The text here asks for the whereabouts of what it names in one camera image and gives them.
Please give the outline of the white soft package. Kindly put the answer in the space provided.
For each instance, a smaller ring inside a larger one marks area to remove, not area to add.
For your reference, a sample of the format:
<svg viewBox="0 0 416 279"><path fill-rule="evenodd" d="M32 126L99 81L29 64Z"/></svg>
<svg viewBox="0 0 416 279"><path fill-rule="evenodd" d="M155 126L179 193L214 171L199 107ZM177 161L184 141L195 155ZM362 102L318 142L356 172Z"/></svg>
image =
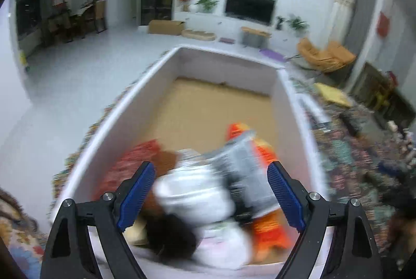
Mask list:
<svg viewBox="0 0 416 279"><path fill-rule="evenodd" d="M165 213L192 227L227 220L236 210L222 179L206 166L175 168L158 177L152 191Z"/></svg>

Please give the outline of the grey printed plastic package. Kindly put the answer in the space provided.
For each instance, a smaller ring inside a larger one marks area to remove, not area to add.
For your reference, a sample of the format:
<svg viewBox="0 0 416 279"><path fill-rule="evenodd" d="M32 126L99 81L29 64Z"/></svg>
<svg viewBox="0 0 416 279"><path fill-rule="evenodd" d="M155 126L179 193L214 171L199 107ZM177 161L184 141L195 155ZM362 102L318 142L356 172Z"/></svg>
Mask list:
<svg viewBox="0 0 416 279"><path fill-rule="evenodd" d="M183 151L178 162L180 168L197 168L206 166L219 176L229 191L236 210L233 218L242 225L252 222L253 209L245 191L248 189L243 180L247 171L243 167L247 163L248 147L238 138L235 142L226 143L222 148L206 154L196 154L190 150Z"/></svg>

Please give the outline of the brown plush cushion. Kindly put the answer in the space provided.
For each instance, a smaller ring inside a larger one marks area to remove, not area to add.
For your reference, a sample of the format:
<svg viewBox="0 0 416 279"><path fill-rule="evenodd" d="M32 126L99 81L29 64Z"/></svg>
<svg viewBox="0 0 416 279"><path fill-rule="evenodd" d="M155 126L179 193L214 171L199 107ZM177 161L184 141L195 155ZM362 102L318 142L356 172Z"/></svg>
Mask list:
<svg viewBox="0 0 416 279"><path fill-rule="evenodd" d="M151 162L154 165L156 176L155 180L165 176L170 170L176 166L178 155L172 151L160 151L157 152L152 158ZM139 213L139 217L143 220L151 220L158 218L164 214L161 205L158 203L153 189L156 182L153 183L148 195L145 198L144 204Z"/></svg>

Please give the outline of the red patterned soft package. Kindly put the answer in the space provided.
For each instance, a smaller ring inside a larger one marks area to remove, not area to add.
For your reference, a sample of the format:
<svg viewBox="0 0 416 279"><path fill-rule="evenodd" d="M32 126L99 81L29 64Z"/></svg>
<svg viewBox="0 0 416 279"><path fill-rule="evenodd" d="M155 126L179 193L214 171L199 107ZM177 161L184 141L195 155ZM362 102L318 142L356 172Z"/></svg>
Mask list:
<svg viewBox="0 0 416 279"><path fill-rule="evenodd" d="M96 186L93 199L99 199L105 192L115 192L124 180L134 175L143 162L148 161L156 165L160 152L161 145L157 140L135 145L104 173Z"/></svg>

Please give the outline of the floral sofa cushion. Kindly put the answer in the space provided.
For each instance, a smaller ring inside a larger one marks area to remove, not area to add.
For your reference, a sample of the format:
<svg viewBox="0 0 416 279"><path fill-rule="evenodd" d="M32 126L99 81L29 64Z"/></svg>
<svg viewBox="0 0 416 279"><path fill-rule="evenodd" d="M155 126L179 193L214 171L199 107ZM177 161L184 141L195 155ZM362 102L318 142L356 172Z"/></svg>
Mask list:
<svg viewBox="0 0 416 279"><path fill-rule="evenodd" d="M1 277L39 278L46 243L36 220L1 190Z"/></svg>

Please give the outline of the orange red fish plush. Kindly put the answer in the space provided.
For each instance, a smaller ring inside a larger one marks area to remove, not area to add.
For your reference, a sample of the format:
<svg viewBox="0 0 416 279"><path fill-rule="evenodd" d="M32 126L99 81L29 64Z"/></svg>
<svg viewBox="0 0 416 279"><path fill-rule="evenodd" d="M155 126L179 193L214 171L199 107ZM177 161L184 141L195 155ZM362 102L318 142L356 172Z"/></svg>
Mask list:
<svg viewBox="0 0 416 279"><path fill-rule="evenodd" d="M248 185L245 193L253 209L252 262L279 262L282 253L290 249L293 242L286 231L283 211L267 181L267 167L278 158L274 148L244 123L232 123L228 128L227 142L235 142L238 138L244 141L243 147L249 148L247 163L243 167L247 173L243 180Z"/></svg>

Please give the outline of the colourful patterned rug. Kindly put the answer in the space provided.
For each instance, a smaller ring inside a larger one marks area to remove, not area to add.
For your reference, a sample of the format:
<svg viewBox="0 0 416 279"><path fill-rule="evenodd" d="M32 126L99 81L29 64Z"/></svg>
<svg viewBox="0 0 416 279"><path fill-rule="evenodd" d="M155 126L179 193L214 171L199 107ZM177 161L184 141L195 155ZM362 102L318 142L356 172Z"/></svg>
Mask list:
<svg viewBox="0 0 416 279"><path fill-rule="evenodd" d="M359 199L374 231L379 251L396 261L407 261L415 250L415 210L405 203L405 194L415 192L415 166L405 163L405 147L397 142L393 133L379 131L369 111L361 106L348 110L362 130L358 137L353 137L341 122L340 106L324 102L310 83L291 74L290 78L300 92L302 108L319 150L328 191L323 196L340 203L349 198ZM63 181L68 177L69 166L79 155L80 147L67 158L65 169L54 177L52 206Z"/></svg>

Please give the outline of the black fabric item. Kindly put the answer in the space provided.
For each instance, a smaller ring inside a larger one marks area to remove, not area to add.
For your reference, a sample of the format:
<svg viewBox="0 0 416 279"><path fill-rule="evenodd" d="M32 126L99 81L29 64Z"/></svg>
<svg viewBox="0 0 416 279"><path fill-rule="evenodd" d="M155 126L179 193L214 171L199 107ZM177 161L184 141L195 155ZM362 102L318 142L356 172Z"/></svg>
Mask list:
<svg viewBox="0 0 416 279"><path fill-rule="evenodd" d="M197 248L192 228L174 214L150 216L145 231L149 248L163 261L190 258Z"/></svg>

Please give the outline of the dark wooden side shelf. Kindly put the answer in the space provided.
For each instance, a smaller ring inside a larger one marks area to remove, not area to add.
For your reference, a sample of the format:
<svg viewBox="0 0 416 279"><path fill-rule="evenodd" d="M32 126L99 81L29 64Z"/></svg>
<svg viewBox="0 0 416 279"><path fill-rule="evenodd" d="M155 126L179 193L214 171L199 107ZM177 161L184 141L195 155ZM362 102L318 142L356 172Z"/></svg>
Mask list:
<svg viewBox="0 0 416 279"><path fill-rule="evenodd" d="M403 128L410 128L415 121L415 107L393 85L387 73L366 62L357 77L351 96L373 111L382 126L393 121Z"/></svg>

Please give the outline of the large white storage box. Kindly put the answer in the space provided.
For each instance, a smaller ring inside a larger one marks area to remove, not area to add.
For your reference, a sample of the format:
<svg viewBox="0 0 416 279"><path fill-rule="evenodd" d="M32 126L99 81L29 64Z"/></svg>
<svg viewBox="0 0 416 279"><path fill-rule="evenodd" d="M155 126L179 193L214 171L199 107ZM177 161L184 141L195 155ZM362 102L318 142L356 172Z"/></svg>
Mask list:
<svg viewBox="0 0 416 279"><path fill-rule="evenodd" d="M157 140L162 151L223 147L232 123L267 141L287 172L327 194L310 123L287 68L277 63L181 45L164 52L106 109L84 139L52 206L93 199L101 177L135 145Z"/></svg>

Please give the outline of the orange lounge chair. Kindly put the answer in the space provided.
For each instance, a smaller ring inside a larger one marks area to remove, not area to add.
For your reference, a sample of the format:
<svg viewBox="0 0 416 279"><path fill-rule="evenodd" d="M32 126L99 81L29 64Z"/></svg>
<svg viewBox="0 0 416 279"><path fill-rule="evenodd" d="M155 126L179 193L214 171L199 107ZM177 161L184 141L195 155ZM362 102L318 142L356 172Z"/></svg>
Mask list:
<svg viewBox="0 0 416 279"><path fill-rule="evenodd" d="M313 68L323 73L340 70L356 60L356 55L337 41L330 41L326 49L320 50L304 37L297 44L297 52Z"/></svg>

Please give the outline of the purple round mat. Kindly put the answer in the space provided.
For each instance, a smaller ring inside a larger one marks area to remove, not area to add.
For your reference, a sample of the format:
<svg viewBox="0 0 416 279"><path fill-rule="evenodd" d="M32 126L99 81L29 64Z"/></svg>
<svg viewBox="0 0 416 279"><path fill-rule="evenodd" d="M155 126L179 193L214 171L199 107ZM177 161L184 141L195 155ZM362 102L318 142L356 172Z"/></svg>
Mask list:
<svg viewBox="0 0 416 279"><path fill-rule="evenodd" d="M284 55L282 55L282 54L280 54L280 53L278 53L277 51L274 51L274 50L261 49L259 52L262 55L264 55L264 56L266 56L270 59L273 59L275 61L278 61L280 63L285 63L287 61L287 58Z"/></svg>

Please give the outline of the dining table with chairs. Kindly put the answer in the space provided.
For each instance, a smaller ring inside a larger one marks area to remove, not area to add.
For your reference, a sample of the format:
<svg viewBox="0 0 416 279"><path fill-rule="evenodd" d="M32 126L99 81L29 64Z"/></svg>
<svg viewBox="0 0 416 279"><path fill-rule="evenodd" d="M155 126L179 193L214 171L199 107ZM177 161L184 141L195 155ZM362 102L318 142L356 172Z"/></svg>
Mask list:
<svg viewBox="0 0 416 279"><path fill-rule="evenodd" d="M49 35L51 41L63 36L65 41L72 42L76 35L85 38L90 28L102 33L108 29L106 6L107 0L92 0L76 11L63 8L44 22L44 35Z"/></svg>

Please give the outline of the green potted plant right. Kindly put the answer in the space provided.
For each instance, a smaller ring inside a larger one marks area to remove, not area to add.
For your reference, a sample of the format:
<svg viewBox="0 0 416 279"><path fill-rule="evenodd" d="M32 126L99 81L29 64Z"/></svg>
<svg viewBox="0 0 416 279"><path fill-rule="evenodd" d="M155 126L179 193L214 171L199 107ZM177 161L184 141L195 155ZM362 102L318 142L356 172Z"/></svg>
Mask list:
<svg viewBox="0 0 416 279"><path fill-rule="evenodd" d="M296 15L290 15L286 20L286 23L297 37L305 37L310 27L308 22Z"/></svg>

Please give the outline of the green potted plant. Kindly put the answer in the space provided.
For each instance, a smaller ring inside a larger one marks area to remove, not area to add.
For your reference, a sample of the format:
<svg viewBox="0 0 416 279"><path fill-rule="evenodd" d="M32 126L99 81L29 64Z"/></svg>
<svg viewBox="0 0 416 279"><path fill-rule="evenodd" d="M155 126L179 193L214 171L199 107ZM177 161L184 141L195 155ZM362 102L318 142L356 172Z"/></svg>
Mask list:
<svg viewBox="0 0 416 279"><path fill-rule="evenodd" d="M217 7L219 0L199 0L196 5L201 13L212 14Z"/></svg>
<svg viewBox="0 0 416 279"><path fill-rule="evenodd" d="M310 27L308 22L296 15L290 15L286 20L286 23L297 37L305 37Z"/></svg>

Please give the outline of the small dark potted plant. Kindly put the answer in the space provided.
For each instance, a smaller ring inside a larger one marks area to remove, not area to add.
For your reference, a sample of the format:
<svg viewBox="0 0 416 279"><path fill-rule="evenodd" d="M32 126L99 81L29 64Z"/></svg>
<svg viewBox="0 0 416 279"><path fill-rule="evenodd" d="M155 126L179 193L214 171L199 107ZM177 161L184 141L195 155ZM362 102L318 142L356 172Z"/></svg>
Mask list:
<svg viewBox="0 0 416 279"><path fill-rule="evenodd" d="M277 16L277 22L276 22L276 30L281 31L283 29L283 25L285 23L285 18L282 16Z"/></svg>

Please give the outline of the small wooden top bench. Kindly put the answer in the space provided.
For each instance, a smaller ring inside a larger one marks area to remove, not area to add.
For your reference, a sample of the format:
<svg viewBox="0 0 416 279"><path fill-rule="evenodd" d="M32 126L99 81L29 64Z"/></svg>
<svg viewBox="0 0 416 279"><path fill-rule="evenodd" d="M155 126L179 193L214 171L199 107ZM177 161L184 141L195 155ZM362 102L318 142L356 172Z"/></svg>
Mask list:
<svg viewBox="0 0 416 279"><path fill-rule="evenodd" d="M249 27L241 27L241 31L243 46L258 49L267 48L271 33Z"/></svg>

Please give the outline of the brown cardboard box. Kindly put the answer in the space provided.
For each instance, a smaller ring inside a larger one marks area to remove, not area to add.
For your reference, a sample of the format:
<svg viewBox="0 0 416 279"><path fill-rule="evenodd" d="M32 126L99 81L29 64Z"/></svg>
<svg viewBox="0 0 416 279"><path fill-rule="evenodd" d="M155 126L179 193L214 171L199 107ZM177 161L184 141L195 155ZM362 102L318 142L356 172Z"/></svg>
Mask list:
<svg viewBox="0 0 416 279"><path fill-rule="evenodd" d="M181 35L185 29L185 21L152 20L148 25L148 33L156 35Z"/></svg>

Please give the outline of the small purple floor mat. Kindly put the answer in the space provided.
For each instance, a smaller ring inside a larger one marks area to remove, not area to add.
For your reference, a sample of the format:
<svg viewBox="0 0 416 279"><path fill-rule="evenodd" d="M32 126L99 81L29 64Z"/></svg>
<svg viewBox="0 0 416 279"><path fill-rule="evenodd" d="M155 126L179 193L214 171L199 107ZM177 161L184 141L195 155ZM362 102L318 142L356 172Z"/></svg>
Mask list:
<svg viewBox="0 0 416 279"><path fill-rule="evenodd" d="M235 44L236 41L234 39L231 39L231 38L221 37L219 39L219 42L225 43L225 44Z"/></svg>

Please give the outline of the white standing air conditioner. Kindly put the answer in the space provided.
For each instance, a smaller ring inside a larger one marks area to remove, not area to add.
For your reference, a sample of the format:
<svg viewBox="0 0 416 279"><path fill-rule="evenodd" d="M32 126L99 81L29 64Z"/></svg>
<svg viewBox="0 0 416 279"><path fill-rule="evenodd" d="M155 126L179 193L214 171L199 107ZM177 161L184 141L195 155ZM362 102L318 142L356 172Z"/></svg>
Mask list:
<svg viewBox="0 0 416 279"><path fill-rule="evenodd" d="M334 0L327 24L328 41L342 43L350 27L355 0Z"/></svg>

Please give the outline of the beige pet bed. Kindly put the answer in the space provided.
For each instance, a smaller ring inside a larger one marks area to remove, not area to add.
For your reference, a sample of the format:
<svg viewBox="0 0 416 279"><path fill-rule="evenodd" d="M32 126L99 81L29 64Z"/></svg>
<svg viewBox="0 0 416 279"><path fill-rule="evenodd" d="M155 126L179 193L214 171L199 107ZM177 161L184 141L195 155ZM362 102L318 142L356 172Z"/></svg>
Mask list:
<svg viewBox="0 0 416 279"><path fill-rule="evenodd" d="M205 42L212 42L217 38L217 36L214 33L208 33L205 31L191 30L191 29L183 30L181 32L181 35L185 38L205 41Z"/></svg>

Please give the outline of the white tv cabinet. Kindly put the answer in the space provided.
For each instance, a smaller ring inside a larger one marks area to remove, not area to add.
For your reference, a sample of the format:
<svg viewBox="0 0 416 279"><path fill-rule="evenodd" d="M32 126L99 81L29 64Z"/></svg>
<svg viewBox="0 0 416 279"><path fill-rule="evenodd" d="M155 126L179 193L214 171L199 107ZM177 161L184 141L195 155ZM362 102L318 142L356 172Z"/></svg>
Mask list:
<svg viewBox="0 0 416 279"><path fill-rule="evenodd" d="M295 52L300 41L300 38L296 37L295 33L286 25L283 27L283 30L278 31L273 26L261 25L236 18L183 11L175 11L173 19L175 21L185 21L185 26L189 29L214 33L218 39L221 37L231 38L239 44L242 44L241 27L262 30L271 33L267 48L276 51Z"/></svg>

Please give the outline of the black flat television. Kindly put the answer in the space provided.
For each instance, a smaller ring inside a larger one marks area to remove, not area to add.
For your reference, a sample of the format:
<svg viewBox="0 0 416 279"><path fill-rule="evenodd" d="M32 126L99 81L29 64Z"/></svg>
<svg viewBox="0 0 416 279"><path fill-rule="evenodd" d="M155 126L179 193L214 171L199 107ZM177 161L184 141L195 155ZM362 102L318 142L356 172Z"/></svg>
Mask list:
<svg viewBox="0 0 416 279"><path fill-rule="evenodd" d="M275 0L226 0L224 14L244 21L271 25Z"/></svg>

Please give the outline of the green potted plant left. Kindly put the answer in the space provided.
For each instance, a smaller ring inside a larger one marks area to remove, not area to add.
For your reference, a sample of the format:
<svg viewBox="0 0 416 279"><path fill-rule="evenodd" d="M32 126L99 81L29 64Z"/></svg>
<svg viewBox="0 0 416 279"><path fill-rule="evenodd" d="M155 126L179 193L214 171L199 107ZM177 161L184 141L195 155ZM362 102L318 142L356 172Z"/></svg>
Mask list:
<svg viewBox="0 0 416 279"><path fill-rule="evenodd" d="M217 7L219 0L199 0L196 5L201 13L212 14Z"/></svg>

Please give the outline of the red wall decoration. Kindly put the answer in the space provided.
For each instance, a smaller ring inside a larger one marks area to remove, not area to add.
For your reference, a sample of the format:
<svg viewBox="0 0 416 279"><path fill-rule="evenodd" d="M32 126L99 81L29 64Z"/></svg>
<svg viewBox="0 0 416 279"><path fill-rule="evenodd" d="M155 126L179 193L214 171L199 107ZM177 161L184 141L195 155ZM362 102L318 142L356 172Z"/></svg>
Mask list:
<svg viewBox="0 0 416 279"><path fill-rule="evenodd" d="M385 38L388 35L390 28L390 18L382 11L379 14L379 21L376 28L376 33L380 38Z"/></svg>

